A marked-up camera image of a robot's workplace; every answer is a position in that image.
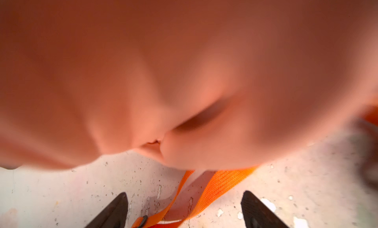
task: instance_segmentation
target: concrete floor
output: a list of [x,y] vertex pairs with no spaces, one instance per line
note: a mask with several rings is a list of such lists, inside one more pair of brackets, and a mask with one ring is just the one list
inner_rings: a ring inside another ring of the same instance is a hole
[[[182,227],[245,227],[240,201],[250,190],[289,227],[377,228],[378,193],[358,176],[370,146],[361,131],[340,130],[261,166]],[[137,217],[162,210],[183,174],[133,152],[61,172],[0,168],[0,228],[84,227],[123,191],[130,203],[126,225],[130,227]],[[211,172],[184,189],[167,220],[187,214],[190,198],[198,198],[209,176]]]

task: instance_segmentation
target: speckled floor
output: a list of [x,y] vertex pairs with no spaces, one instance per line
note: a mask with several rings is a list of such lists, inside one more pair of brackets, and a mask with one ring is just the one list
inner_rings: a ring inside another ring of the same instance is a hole
[[[370,146],[362,131],[340,130],[261,166],[182,227],[245,227],[240,201],[250,190],[290,227],[376,228],[378,192],[358,176]],[[133,152],[62,172],[0,168],[0,228],[84,227],[123,191],[130,203],[126,225],[130,227],[137,217],[163,209],[183,174]],[[184,189],[167,219],[187,214],[211,174],[206,172]]]

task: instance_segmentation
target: orange strap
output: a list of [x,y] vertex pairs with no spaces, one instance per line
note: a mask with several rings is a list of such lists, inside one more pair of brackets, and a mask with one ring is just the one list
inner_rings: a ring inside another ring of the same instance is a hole
[[[163,209],[163,211],[156,213],[153,216],[150,216],[147,220],[147,223],[144,225],[143,228],[153,227],[153,228],[177,228],[180,226],[184,221],[191,219],[205,210],[212,202],[214,202],[217,198],[222,196],[225,192],[229,191],[235,185],[239,184],[242,180],[247,178],[250,174],[254,172],[256,168],[250,168],[245,170],[235,170],[235,171],[217,171],[213,177],[210,179],[209,183],[207,184],[205,190],[203,191],[200,199],[198,200],[196,206],[191,211],[191,213],[183,220],[179,222],[169,223],[169,224],[158,224],[161,220],[163,220],[164,216],[167,214],[169,209],[172,207],[173,203],[175,202],[177,195],[180,193],[182,187],[184,186],[185,182],[189,178],[189,176],[194,171],[187,171],[182,178],[180,184],[177,188],[177,193],[173,198],[172,202]],[[136,228],[142,222],[143,217],[139,217],[132,228]]]

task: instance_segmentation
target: black object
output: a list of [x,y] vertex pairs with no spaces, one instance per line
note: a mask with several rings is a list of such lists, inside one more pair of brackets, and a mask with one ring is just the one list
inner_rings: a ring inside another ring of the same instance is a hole
[[[85,228],[124,228],[128,212],[126,193],[120,193]],[[246,228],[289,228],[258,197],[245,191],[241,202]],[[143,228],[148,216],[144,216],[138,228]]]
[[122,192],[85,228],[124,228],[128,206],[126,193]]
[[146,222],[147,222],[147,219],[148,219],[148,216],[147,216],[147,215],[146,215],[146,216],[143,216],[143,220],[142,220],[141,224],[140,224],[137,228],[143,228],[144,225],[145,225]]
[[289,228],[250,191],[244,192],[241,205],[246,228]]
[[5,168],[7,170],[14,170],[19,168],[20,166],[5,166],[5,165],[0,165],[0,167]]

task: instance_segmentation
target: paint spot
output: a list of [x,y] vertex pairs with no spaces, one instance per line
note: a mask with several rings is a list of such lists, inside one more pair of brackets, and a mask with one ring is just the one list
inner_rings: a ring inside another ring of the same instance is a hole
[[294,228],[309,228],[309,224],[306,219],[294,217]]
[[268,208],[269,208],[269,210],[271,210],[272,212],[275,212],[276,211],[276,206],[274,205],[274,203],[272,203],[272,202],[270,202],[268,199],[266,199],[266,198],[262,198],[262,199],[260,199],[261,200],[261,202],[263,203],[263,204],[265,204],[265,206],[267,206]]
[[188,207],[188,215],[192,211],[192,206],[193,206],[193,197],[190,197],[190,199],[189,199],[189,207]]
[[160,194],[161,194],[161,185],[159,185],[159,189],[158,189],[158,195],[156,196],[157,199],[160,198]]
[[0,215],[0,227],[17,228],[17,209],[11,208]]
[[150,204],[148,204],[147,209],[145,210],[145,215],[148,216],[150,213]]
[[130,214],[131,214],[131,208],[132,208],[132,206],[133,206],[133,201],[131,201],[130,203],[129,203],[129,206],[128,206],[128,212],[127,212],[127,215],[126,215],[126,222],[130,219]]
[[242,219],[243,219],[243,213],[238,212],[238,213],[237,213],[237,218],[238,218],[239,220],[242,220]]
[[217,212],[217,217],[220,217],[222,216],[222,214],[224,213],[224,211],[222,209],[218,209],[218,212]]

